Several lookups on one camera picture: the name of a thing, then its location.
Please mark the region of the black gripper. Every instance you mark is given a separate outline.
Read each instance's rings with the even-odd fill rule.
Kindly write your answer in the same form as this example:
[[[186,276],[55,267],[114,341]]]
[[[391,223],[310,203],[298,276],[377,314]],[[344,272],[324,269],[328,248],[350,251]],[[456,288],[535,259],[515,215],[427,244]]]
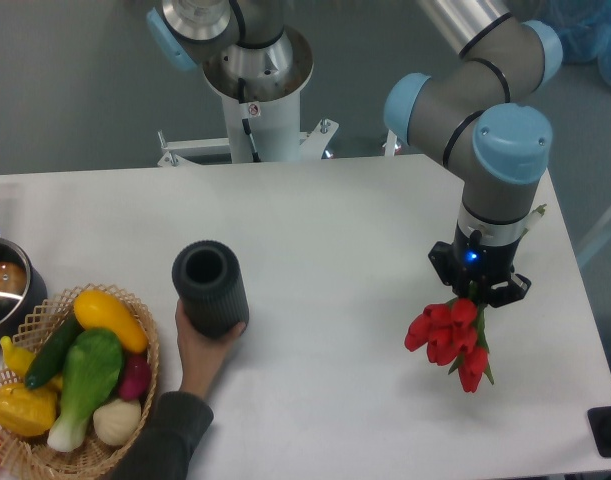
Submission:
[[[531,281],[515,271],[514,258],[525,222],[493,224],[459,220],[454,239],[428,253],[441,282],[476,304],[503,307],[525,298]]]

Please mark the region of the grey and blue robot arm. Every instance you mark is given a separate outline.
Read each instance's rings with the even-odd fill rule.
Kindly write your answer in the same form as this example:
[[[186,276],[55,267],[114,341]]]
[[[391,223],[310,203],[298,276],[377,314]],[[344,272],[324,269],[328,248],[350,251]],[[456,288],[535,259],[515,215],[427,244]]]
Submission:
[[[441,282],[501,307],[530,288],[513,262],[552,142],[549,121],[522,99],[555,75],[562,46],[551,27],[517,21],[501,1],[425,1],[422,9],[462,64],[444,80],[399,80],[384,123],[463,181],[454,239],[429,254]],[[234,162],[304,158],[300,93],[313,58],[281,2],[160,1],[147,24],[173,65],[200,66],[220,95]]]

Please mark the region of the dark grey sleeved forearm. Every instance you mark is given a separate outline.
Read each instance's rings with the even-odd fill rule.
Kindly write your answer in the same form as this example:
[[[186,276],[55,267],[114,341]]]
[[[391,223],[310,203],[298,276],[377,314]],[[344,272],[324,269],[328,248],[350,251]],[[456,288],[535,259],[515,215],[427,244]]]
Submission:
[[[163,394],[149,424],[110,479],[186,479],[192,456],[213,418],[210,406],[193,394]]]

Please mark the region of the person's hand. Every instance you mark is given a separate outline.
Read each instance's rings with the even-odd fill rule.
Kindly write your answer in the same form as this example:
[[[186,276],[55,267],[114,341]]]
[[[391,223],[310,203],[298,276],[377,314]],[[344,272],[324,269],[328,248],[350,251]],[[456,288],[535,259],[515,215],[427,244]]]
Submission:
[[[230,350],[247,325],[239,322],[217,339],[206,337],[194,328],[181,300],[177,301],[175,321],[182,367],[179,390],[206,400]]]

